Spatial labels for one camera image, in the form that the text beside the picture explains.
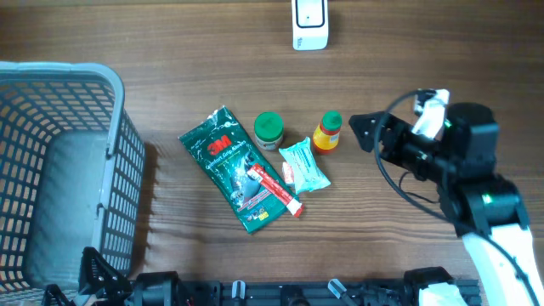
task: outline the robotic arm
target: robotic arm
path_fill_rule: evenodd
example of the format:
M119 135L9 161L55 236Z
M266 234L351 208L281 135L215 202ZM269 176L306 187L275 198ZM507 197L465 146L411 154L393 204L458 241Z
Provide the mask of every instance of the robotic arm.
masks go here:
M463 239L490 305L533 305L535 299L544 303L523 200L512 182L494 173L499 126L491 110L460 103L450 105L445 115L447 90L414 94L415 112L420 115L414 126L388 112L350 118L361 149L371 152L381 141L384 161L409 170L418 180L437 184L440 209ZM442 138L437 140L442 126ZM526 280L486 237L513 258ZM421 290L420 302L425 296Z

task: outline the green snack bag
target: green snack bag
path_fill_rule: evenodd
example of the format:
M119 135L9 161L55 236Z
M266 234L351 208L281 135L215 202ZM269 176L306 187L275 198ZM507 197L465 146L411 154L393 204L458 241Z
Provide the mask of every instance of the green snack bag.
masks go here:
M247 171L255 163L263 166L272 178L295 196L225 106L179 140L218 186L250 234L286 210L279 199L247 176Z

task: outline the basket handle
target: basket handle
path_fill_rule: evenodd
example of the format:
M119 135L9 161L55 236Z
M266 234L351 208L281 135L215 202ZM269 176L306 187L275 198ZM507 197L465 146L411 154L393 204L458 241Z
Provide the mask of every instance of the basket handle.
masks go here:
M121 78L110 67L95 63L58 63L58 62L27 62L14 63L0 61L0 75L4 72L76 72L76 73L94 73L103 77L112 87L116 100L111 114L110 131L108 133L108 149L106 158L110 159L115 151L117 138L119 137L119 124L121 124L121 115L125 103L125 89Z

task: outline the red tube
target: red tube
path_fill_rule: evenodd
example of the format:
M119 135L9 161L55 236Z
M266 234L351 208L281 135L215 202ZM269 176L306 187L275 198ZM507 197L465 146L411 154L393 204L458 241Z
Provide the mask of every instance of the red tube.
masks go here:
M250 178L257 180L264 188L270 191L271 194L277 197L283 205L289 209L289 212L291 212L293 216L296 218L300 217L304 205L293 198L287 190L283 189L275 179L264 171L264 168L261 165L253 165L249 171L247 171L247 175L249 175Z

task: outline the green jar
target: green jar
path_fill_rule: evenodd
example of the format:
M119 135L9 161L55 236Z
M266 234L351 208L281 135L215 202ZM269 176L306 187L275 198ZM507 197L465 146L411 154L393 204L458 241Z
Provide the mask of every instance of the green jar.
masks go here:
M267 111L255 119L255 139L265 150L276 150L283 141L283 120L280 115Z

